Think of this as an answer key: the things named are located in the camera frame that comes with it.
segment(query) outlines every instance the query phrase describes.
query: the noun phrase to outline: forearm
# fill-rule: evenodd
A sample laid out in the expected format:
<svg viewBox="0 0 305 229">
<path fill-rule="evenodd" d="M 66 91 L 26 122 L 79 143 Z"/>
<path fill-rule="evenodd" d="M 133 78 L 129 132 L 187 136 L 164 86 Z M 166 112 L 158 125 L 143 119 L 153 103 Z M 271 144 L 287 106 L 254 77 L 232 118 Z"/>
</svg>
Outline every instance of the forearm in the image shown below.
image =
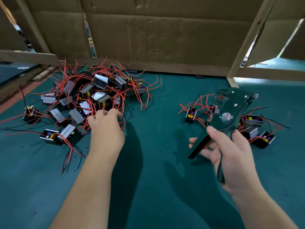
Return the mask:
<svg viewBox="0 0 305 229">
<path fill-rule="evenodd" d="M 91 151 L 50 228 L 107 229 L 112 169 Z"/>
<path fill-rule="evenodd" d="M 297 229 L 263 188 L 243 196 L 232 196 L 232 199 L 247 229 Z"/>
</svg>

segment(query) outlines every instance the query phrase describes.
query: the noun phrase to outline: round sticker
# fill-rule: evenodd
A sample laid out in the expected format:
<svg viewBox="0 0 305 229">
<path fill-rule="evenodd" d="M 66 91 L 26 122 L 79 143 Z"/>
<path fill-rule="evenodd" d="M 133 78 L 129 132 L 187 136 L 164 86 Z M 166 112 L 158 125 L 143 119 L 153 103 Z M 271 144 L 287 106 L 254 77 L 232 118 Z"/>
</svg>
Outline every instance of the round sticker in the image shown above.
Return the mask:
<svg viewBox="0 0 305 229">
<path fill-rule="evenodd" d="M 223 121 L 223 122 L 228 122 L 230 121 L 232 118 L 231 114 L 228 113 L 228 112 L 225 112 L 223 113 L 221 116 L 220 116 L 220 119 Z"/>
</svg>

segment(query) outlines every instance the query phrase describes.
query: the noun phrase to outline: green table surface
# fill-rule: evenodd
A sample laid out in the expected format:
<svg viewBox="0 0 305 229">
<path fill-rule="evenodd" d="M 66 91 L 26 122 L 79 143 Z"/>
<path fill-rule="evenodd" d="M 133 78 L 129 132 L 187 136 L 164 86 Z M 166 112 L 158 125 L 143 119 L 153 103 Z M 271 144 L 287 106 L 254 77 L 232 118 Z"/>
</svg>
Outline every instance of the green table surface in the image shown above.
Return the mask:
<svg viewBox="0 0 305 229">
<path fill-rule="evenodd" d="M 156 80 L 153 73 L 144 78 L 149 83 Z M 278 130 L 275 141 L 264 150 L 252 146 L 257 172 L 270 196 L 304 228 L 305 85 L 259 82 L 239 82 L 240 88 L 260 95 L 251 108 L 268 106 L 257 113 L 292 129 Z M 45 81 L 33 92 L 51 87 Z M 186 158 L 188 138 L 198 135 L 202 126 L 186 124 L 184 113 L 177 115 L 179 103 L 186 105 L 202 91 L 214 94 L 220 88 L 228 88 L 225 78 L 163 74 L 162 86 L 151 91 L 148 110 L 140 112 L 140 104 L 133 98 L 126 101 L 126 142 L 112 174 L 109 228 L 244 228 L 210 162 L 203 157 Z M 27 104 L 39 98 L 28 94 Z M 46 108 L 40 102 L 35 107 L 40 111 Z M 0 120 L 22 114 L 23 108 L 19 101 L 3 112 Z M 11 127 L 26 129 L 28 125 L 21 118 L 0 125 L 1 129 Z M 54 129 L 54 124 L 43 119 L 33 126 L 40 132 L 46 128 Z M 264 123 L 262 129 L 268 130 L 268 125 Z M 84 159 L 73 153 L 69 169 L 60 174 L 69 150 L 66 145 L 48 144 L 34 133 L 4 136 L 7 133 L 14 132 L 0 131 L 0 228 L 48 228 Z M 87 146 L 90 135 L 76 144 L 84 154 L 90 149 Z"/>
</svg>

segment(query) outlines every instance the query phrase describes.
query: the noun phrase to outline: metal bolt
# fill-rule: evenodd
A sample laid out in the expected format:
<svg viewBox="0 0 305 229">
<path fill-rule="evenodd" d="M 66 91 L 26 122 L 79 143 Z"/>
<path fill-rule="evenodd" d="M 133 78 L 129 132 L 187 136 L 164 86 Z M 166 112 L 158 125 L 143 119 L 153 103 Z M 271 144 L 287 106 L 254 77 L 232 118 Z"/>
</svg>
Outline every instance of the metal bolt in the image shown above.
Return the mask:
<svg viewBox="0 0 305 229">
<path fill-rule="evenodd" d="M 252 98 L 253 98 L 254 100 L 256 100 L 258 97 L 259 97 L 258 94 L 253 94 L 253 96 L 252 96 Z"/>
</svg>

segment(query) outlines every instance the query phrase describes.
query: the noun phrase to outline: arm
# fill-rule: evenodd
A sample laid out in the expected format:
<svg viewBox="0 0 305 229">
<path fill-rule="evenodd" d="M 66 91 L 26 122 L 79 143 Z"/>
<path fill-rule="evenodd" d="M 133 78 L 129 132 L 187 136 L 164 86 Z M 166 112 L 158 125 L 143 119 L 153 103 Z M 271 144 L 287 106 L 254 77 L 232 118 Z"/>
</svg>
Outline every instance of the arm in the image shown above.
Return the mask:
<svg viewBox="0 0 305 229">
<path fill-rule="evenodd" d="M 116 109 L 89 116 L 90 153 L 51 229 L 107 229 L 112 170 L 125 141 L 117 117 L 122 114 Z"/>
<path fill-rule="evenodd" d="M 212 151 L 203 149 L 200 154 L 211 160 L 217 172 L 220 151 L 222 152 L 222 170 L 226 180 L 222 187 L 231 195 L 245 227 L 297 229 L 288 215 L 262 187 L 247 139 L 237 130 L 232 134 L 232 141 L 211 126 L 207 127 L 207 132 L 213 140 L 208 143 Z M 190 148 L 195 141 L 196 138 L 190 138 Z"/>
</svg>

